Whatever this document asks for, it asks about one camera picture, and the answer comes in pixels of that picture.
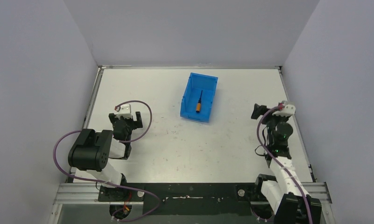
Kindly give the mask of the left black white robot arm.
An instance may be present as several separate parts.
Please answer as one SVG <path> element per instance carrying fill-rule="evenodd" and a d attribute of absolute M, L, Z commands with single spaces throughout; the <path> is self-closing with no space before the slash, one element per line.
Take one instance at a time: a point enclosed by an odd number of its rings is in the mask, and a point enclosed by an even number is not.
<path fill-rule="evenodd" d="M 123 185 L 127 183 L 126 177 L 116 171 L 108 160 L 129 158 L 132 151 L 132 132 L 143 128 L 141 113 L 136 112 L 135 115 L 136 120 L 130 113 L 110 113 L 113 130 L 96 132 L 93 129 L 82 129 L 68 154 L 69 165 L 88 172 L 96 179 L 104 180 L 100 191 L 115 201 L 126 200 L 132 193 Z"/>

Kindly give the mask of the orange handled screwdriver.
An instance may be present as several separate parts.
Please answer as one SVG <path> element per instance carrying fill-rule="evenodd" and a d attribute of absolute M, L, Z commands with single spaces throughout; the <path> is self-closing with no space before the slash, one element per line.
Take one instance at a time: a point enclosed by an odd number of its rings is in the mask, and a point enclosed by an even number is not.
<path fill-rule="evenodd" d="M 200 113 L 200 111 L 201 111 L 202 94 L 203 94 L 203 91 L 200 92 L 200 96 L 199 96 L 199 99 L 198 99 L 198 102 L 197 102 L 197 105 L 196 105 L 196 113 Z"/>

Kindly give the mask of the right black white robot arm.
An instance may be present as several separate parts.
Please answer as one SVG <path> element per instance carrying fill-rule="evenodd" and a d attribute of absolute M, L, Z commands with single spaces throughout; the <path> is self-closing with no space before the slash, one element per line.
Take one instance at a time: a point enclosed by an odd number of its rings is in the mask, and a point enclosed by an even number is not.
<path fill-rule="evenodd" d="M 287 101 L 273 108 L 254 105 L 251 119 L 259 121 L 257 139 L 273 174 L 259 175 L 252 186 L 252 195 L 269 202 L 275 224 L 318 224 L 322 204 L 299 180 L 289 151 L 288 140 L 294 129 L 288 120 L 295 111 L 295 106 Z"/>

